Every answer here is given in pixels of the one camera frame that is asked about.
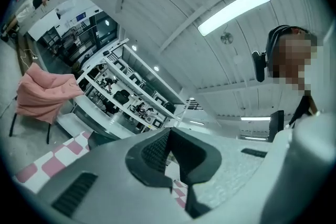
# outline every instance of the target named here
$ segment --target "shelf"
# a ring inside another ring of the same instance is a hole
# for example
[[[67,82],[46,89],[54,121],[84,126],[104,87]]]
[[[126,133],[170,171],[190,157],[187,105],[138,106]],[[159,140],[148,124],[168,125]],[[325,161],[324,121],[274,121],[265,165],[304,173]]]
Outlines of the shelf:
[[[157,110],[162,115],[177,119],[176,116],[168,111],[166,108],[161,106],[159,103],[157,103],[148,93],[146,93],[144,90],[142,90],[138,85],[136,85],[127,75],[125,75],[122,71],[120,71],[119,68],[117,68],[111,60],[109,60],[107,57],[104,57],[104,60],[108,64],[108,68],[110,71],[119,79],[121,80],[127,87],[129,87],[134,93],[138,96],[141,96],[141,98],[146,101],[148,104],[150,104],[155,110]]]
[[[123,45],[122,59],[169,102],[173,104],[186,104],[185,100],[127,45]]]
[[[135,134],[113,121],[109,116],[100,110],[86,95],[74,98],[77,105],[88,114],[95,122],[105,128],[111,134],[120,139],[134,136]]]
[[[85,78],[88,80],[88,82],[95,87],[95,89],[97,91],[99,91],[104,97],[106,97],[111,103],[113,103],[115,106],[117,106],[120,110],[122,110],[123,112],[125,112],[127,115],[129,115],[130,117],[134,118],[135,120],[137,120],[138,122],[142,123],[143,125],[147,126],[149,129],[152,130],[157,130],[158,128],[151,126],[148,124],[148,122],[146,122],[144,119],[136,116],[134,113],[132,113],[132,111],[130,111],[128,108],[126,108],[125,106],[123,106],[121,103],[119,103],[116,99],[113,98],[112,95],[108,94],[104,89],[102,89],[98,83],[96,83],[95,81],[93,81],[88,75],[85,75]]]

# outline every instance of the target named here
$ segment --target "floor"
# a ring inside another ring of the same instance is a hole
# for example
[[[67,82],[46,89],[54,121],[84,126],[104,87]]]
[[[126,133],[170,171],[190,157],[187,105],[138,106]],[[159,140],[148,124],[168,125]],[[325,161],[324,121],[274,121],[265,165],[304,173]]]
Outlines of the floor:
[[[53,125],[47,145],[48,124],[24,116],[17,117],[13,136],[8,136],[20,78],[14,45],[0,40],[0,150],[11,176],[69,139],[59,126]]]

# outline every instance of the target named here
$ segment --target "ceiling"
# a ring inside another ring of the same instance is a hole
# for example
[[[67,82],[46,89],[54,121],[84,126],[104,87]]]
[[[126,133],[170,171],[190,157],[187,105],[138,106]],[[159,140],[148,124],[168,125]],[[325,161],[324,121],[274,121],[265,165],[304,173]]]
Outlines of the ceiling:
[[[92,0],[148,51],[219,123],[267,131],[240,116],[293,114],[301,96],[271,79],[256,81],[251,53],[264,51],[268,32],[297,25],[323,37],[332,21],[324,0],[271,0],[203,37],[197,27],[235,0]],[[233,36],[224,44],[221,35]]]

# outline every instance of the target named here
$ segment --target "black vent grille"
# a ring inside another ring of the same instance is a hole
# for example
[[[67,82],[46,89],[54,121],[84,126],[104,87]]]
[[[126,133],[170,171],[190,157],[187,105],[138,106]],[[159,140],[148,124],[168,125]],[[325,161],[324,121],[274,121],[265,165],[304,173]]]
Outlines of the black vent grille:
[[[53,207],[67,217],[71,217],[97,177],[97,175],[91,173],[80,174],[61,196],[54,201]]]

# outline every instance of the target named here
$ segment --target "person's arm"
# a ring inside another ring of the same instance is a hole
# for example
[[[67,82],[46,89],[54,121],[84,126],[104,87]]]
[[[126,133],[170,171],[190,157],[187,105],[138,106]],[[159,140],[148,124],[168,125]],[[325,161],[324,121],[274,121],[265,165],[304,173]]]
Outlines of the person's arm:
[[[47,6],[47,1],[48,0],[42,0],[42,5]]]

